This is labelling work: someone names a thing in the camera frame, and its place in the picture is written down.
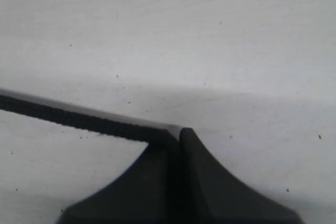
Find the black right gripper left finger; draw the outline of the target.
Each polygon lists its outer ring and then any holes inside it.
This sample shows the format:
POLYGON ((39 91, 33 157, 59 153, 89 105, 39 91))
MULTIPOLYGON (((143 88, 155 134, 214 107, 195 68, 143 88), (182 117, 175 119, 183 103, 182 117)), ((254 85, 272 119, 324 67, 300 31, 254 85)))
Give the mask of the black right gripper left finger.
POLYGON ((167 131, 152 139, 116 180, 67 207, 58 223, 176 223, 180 220, 177 140, 167 131))

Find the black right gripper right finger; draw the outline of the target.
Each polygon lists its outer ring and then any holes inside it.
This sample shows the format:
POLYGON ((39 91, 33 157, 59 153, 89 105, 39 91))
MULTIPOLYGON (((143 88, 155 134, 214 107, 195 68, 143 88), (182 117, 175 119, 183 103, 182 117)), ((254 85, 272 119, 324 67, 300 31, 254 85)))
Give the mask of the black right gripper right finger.
POLYGON ((300 216, 250 188, 209 152, 195 131, 180 131, 186 223, 302 223, 300 216))

